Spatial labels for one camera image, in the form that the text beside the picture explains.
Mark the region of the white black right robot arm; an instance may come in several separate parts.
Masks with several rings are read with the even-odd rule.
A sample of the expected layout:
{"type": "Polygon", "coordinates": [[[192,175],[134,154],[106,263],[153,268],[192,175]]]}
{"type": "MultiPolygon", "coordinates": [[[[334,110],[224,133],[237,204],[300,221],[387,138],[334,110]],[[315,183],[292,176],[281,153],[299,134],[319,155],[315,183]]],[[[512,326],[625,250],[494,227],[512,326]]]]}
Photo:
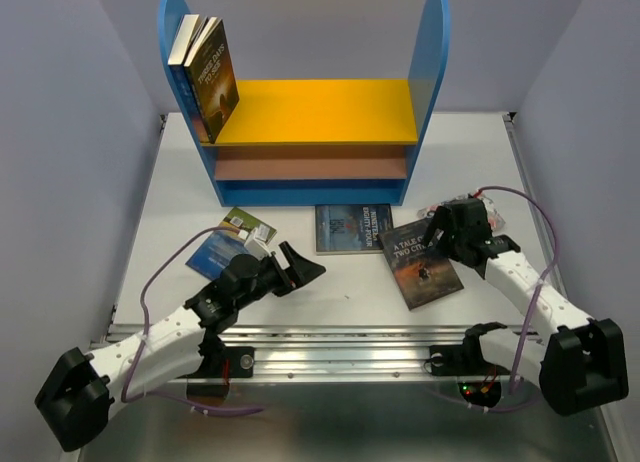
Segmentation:
{"type": "Polygon", "coordinates": [[[503,368],[535,384],[561,416],[628,396],[621,328],[593,318],[547,284],[515,241],[493,232],[481,200],[469,196],[438,206],[425,239],[440,255],[475,270],[524,317],[520,332],[480,323],[461,343],[432,347],[433,375],[469,377],[503,368]]]}

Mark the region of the A Tale of Two Cities book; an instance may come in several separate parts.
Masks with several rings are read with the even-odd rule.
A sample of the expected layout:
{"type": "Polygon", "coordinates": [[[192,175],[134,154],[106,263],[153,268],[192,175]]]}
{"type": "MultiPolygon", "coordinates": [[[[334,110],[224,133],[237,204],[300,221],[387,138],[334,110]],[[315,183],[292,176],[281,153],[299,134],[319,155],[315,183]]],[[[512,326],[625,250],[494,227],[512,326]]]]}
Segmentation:
{"type": "Polygon", "coordinates": [[[387,264],[409,310],[464,288],[451,262],[423,238],[429,221],[417,220],[379,235],[387,264]]]}

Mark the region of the Three Days to See book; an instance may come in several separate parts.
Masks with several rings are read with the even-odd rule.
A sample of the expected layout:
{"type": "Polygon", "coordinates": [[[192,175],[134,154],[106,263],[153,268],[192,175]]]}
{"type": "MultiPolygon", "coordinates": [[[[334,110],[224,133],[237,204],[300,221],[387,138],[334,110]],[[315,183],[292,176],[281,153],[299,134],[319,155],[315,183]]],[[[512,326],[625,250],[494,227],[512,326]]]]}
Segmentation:
{"type": "Polygon", "coordinates": [[[212,146],[239,102],[224,22],[207,19],[184,61],[200,114],[195,122],[200,144],[212,146]]]}

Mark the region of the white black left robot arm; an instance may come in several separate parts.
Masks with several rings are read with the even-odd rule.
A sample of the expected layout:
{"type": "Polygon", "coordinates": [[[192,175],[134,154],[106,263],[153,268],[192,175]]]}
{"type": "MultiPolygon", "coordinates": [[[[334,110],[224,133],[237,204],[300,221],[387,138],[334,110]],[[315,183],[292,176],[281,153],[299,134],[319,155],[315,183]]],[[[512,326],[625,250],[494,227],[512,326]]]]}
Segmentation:
{"type": "Polygon", "coordinates": [[[283,297],[325,273],[289,243],[279,247],[287,267],[272,253],[236,255],[218,278],[159,322],[100,349],[64,352],[35,398],[62,450],[84,447],[126,405],[157,394],[177,377],[215,374],[224,359],[220,335],[242,309],[267,295],[283,297]]]}

